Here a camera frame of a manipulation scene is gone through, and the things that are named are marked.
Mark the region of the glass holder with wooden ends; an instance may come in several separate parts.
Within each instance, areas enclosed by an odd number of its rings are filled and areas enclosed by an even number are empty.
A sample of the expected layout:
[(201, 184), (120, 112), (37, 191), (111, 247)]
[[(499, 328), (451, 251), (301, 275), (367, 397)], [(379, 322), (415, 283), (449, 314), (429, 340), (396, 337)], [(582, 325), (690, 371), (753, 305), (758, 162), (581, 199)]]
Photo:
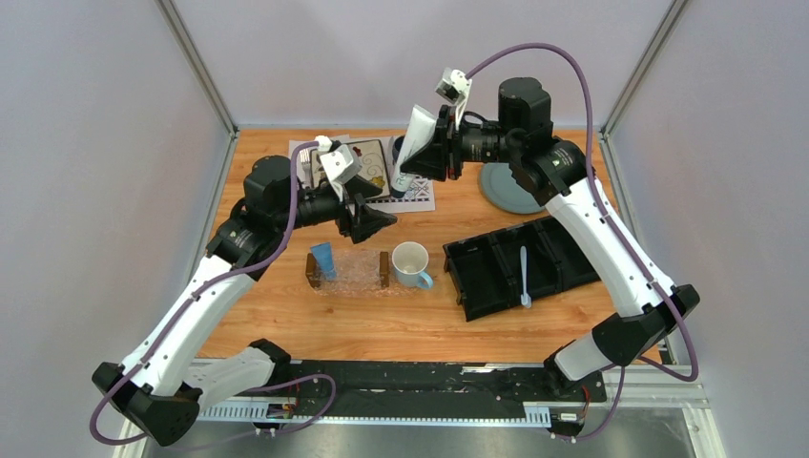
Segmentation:
[(309, 286), (323, 293), (370, 293), (391, 284), (390, 254), (386, 251), (338, 250), (333, 253), (337, 278), (327, 281), (313, 255), (306, 255), (304, 276)]

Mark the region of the blue toothpaste tube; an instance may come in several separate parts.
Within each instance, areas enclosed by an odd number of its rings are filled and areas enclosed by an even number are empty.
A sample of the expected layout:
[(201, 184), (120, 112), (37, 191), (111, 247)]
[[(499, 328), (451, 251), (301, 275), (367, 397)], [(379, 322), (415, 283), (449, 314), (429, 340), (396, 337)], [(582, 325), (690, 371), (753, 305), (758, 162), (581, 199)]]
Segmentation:
[(313, 255), (317, 265), (319, 266), (322, 276), (327, 281), (333, 281), (337, 278), (337, 269), (333, 257), (333, 249), (330, 242), (323, 242), (310, 247), (310, 253)]

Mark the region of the white mug with blue handle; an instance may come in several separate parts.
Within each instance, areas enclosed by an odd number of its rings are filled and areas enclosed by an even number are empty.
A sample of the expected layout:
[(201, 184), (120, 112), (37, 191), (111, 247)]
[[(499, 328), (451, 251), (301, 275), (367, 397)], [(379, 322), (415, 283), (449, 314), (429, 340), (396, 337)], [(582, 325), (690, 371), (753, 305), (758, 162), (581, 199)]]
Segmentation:
[(426, 272), (429, 264), (429, 254), (424, 246), (415, 241), (405, 241), (397, 245), (392, 254), (391, 262), (395, 270), (397, 281), (405, 287), (417, 287), (429, 290), (434, 280)]

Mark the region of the black compartment organizer box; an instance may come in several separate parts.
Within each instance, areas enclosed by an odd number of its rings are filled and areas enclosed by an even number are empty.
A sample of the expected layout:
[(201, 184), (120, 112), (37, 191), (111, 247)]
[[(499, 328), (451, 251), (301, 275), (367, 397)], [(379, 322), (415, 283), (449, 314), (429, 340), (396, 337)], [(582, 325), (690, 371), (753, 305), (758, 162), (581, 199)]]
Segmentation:
[(523, 245), (533, 302), (599, 280), (573, 237), (552, 217), (456, 240), (443, 246), (444, 270), (467, 322), (521, 305)]

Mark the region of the light blue toothbrush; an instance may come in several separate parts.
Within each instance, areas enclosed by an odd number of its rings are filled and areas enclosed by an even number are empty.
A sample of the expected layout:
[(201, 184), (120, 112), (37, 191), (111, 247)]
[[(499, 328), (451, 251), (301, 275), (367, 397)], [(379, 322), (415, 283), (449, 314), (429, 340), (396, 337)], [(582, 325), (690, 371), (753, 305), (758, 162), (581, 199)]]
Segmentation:
[(532, 299), (529, 294), (529, 284), (528, 284), (528, 250), (525, 245), (520, 247), (519, 259), (520, 259), (521, 288), (522, 288), (520, 295), (520, 302), (525, 308), (531, 308)]

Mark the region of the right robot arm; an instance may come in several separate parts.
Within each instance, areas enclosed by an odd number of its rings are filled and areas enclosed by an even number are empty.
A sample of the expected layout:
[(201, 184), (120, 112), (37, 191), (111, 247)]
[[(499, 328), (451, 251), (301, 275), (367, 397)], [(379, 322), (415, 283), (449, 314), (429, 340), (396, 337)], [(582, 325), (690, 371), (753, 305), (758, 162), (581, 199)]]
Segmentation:
[(700, 297), (656, 266), (612, 209), (585, 154), (554, 134), (550, 95), (537, 79), (502, 82), (497, 118), (479, 124), (464, 119), (470, 89), (459, 71), (440, 80), (436, 92), (446, 104), (437, 115), (411, 120), (399, 169), (445, 181), (459, 178), (466, 162), (505, 162), (516, 183), (571, 235), (615, 311), (545, 360), (546, 391), (566, 400), (593, 372), (639, 359), (680, 326)]

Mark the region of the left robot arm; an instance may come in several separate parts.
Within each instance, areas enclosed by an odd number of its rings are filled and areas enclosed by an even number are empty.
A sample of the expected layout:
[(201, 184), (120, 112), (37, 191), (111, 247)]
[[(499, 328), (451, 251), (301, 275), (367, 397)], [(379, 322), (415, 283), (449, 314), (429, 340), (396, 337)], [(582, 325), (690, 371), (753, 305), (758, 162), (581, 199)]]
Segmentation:
[(104, 405), (163, 447), (178, 442), (200, 412), (262, 389), (278, 396), (292, 384), (290, 355), (266, 339), (235, 356), (193, 368), (203, 344), (231, 307), (285, 250), (293, 230), (333, 221), (354, 243), (397, 218), (369, 207), (363, 194), (340, 199), (327, 183), (301, 186), (299, 160), (265, 156), (243, 181), (244, 196), (208, 243), (197, 271), (156, 328), (121, 363), (92, 376)]

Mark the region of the white patterned placemat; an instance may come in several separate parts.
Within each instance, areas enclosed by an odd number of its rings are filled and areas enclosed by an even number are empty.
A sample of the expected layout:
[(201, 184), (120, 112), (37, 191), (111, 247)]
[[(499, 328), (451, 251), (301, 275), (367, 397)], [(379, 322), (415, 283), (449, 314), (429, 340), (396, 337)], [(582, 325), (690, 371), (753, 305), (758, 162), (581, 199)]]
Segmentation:
[[(388, 177), (391, 176), (393, 168), (389, 166), (389, 142), (394, 136), (377, 136), (370, 138), (380, 138), (384, 146), (385, 159), (387, 161)], [(349, 135), (337, 135), (336, 139), (342, 141)], [(412, 213), (412, 212), (429, 212), (434, 211), (436, 208), (434, 189), (432, 181), (425, 178), (416, 177), (408, 191), (403, 198), (383, 198), (381, 200), (374, 200), (368, 198), (366, 200), (370, 207), (381, 210), (390, 214), (399, 213)]]

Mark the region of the dark blue ceramic cup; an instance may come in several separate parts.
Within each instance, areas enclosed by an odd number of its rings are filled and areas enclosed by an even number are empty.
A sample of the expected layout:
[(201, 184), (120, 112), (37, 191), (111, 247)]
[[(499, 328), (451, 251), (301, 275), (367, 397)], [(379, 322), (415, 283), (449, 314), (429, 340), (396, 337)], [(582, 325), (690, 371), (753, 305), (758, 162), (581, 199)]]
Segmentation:
[(392, 137), (391, 141), (389, 142), (389, 150), (388, 150), (388, 152), (389, 152), (389, 166), (391, 168), (395, 167), (395, 165), (396, 165), (396, 163), (397, 163), (397, 161), (399, 159), (399, 156), (400, 156), (403, 144), (404, 144), (404, 140), (405, 140), (405, 137), (403, 135), (398, 135), (398, 136)]

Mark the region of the square floral ceramic plate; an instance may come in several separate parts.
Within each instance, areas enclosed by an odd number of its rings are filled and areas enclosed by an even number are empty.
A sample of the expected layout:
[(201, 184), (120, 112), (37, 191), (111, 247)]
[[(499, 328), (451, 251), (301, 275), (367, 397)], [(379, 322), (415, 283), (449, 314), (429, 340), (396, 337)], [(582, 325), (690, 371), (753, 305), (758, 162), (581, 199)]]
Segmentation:
[[(375, 196), (374, 200), (389, 198), (390, 186), (388, 183), (387, 161), (384, 154), (384, 146), (380, 138), (349, 138), (342, 139), (342, 143), (355, 153), (362, 164), (360, 176), (370, 181), (375, 186), (382, 189), (381, 193)], [(310, 155), (310, 165), (305, 171), (304, 183), (310, 187), (316, 187), (321, 179), (325, 177), (320, 160), (314, 153)]]

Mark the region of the round grey-blue plate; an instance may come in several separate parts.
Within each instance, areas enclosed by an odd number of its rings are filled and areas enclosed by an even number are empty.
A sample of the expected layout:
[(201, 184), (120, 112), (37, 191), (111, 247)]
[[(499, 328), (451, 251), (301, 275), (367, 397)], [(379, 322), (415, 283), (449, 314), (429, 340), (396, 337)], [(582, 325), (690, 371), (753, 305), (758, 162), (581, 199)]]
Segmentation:
[(484, 164), (479, 174), (482, 195), (495, 207), (516, 215), (544, 211), (532, 194), (518, 185), (506, 163)]

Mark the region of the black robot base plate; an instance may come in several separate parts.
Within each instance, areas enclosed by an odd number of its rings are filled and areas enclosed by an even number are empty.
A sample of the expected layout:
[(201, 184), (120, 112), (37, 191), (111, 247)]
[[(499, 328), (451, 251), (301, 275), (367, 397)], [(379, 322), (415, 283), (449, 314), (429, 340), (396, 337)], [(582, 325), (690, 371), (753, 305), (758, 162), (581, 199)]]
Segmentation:
[(268, 390), (299, 416), (417, 420), (514, 420), (526, 403), (576, 407), (607, 399), (600, 375), (562, 394), (545, 383), (537, 364), (428, 363), (303, 360), (281, 372), (293, 386)]

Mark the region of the aluminium frame rail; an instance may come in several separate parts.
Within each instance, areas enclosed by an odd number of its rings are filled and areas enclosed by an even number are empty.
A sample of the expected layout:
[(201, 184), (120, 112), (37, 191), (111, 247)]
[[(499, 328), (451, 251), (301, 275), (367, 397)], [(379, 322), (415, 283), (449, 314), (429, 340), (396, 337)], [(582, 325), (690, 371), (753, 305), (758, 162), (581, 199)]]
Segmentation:
[(683, 383), (634, 364), (591, 375), (553, 396), (540, 364), (298, 360), (302, 384), (274, 393), (239, 394), (201, 411), (200, 422), (549, 427), (592, 418), (612, 405), (641, 409), (707, 409), (700, 383)]

